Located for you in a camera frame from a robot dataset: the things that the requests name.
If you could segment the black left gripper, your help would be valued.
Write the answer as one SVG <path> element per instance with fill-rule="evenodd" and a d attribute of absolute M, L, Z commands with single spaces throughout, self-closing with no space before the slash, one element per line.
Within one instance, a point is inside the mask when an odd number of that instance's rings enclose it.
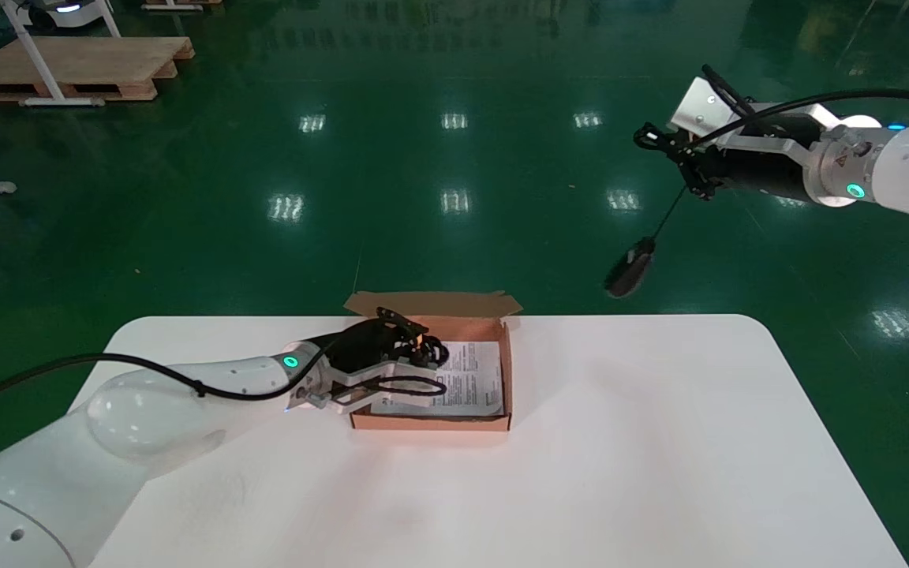
<path fill-rule="evenodd" d="M 427 327 L 387 307 L 376 307 L 376 317 L 319 337 L 319 348 L 324 349 L 332 368 L 357 372 L 383 361 L 407 358 L 409 342 L 427 334 Z"/>

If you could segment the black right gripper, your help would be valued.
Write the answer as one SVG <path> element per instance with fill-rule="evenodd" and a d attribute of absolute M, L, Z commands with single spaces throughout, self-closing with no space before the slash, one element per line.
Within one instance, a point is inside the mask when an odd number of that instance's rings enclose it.
<path fill-rule="evenodd" d="M 709 147 L 692 154 L 686 130 L 663 130 L 646 122 L 634 132 L 642 150 L 679 157 L 679 173 L 686 189 L 699 199 L 718 192 L 762 192 L 783 198 L 807 198 L 803 168 L 786 155 L 773 152 L 718 150 Z"/>

